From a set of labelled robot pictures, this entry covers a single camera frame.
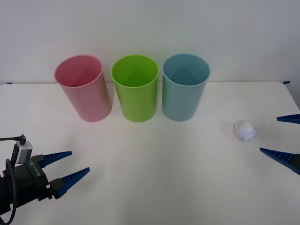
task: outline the white wall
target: white wall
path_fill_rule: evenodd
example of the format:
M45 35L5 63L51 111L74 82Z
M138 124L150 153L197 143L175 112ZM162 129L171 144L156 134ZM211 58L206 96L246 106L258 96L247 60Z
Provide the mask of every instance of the white wall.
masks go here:
M81 53L102 60L107 81L124 55L162 65L196 53L211 81L290 80L300 100L299 11L299 0L2 0L0 82L52 83Z

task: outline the pink cup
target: pink cup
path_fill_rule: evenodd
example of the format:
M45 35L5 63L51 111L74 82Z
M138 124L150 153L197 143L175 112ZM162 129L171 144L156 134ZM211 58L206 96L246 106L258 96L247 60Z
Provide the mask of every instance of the pink cup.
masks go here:
M77 55L64 60L54 72L82 120L95 122L104 119L112 110L101 62L90 55Z

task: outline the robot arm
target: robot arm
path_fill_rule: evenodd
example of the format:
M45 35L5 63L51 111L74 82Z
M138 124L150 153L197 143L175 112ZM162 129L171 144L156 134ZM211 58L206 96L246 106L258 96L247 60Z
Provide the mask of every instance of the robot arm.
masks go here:
M0 218L0 225L10 224L16 208L26 203L35 199L41 201L45 198L52 199L53 196L55 199L62 197L90 171L88 167L48 182L42 168L70 156L72 152L65 151L31 157L32 145L24 135L9 140L16 140L16 143L11 159L6 160L6 170L3 171L3 177L0 176L0 215L11 210L10 204L13 204L13 211L9 222L4 223Z

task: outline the black cable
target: black cable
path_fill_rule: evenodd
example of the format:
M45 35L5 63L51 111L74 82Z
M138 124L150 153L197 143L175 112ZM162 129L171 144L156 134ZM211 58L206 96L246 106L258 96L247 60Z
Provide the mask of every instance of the black cable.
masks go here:
M11 224L11 222L13 221L13 219L15 218L15 211L17 209L17 189L16 189L16 181L15 181L15 172L13 169L13 166L11 165L11 162L9 159L7 159L5 161L5 167L6 170L10 172L10 176L11 176L11 181L13 183L13 210L11 212L11 216L8 222L4 222L1 217L0 217L0 225L9 225Z
M0 141L15 141L16 137L4 137L0 138Z

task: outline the green cup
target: green cup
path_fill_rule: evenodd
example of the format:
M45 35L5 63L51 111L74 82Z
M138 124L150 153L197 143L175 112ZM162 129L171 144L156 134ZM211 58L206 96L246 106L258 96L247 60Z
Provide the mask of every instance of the green cup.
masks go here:
M112 67L123 115L132 122L149 120L156 111L158 64L143 55L129 55Z

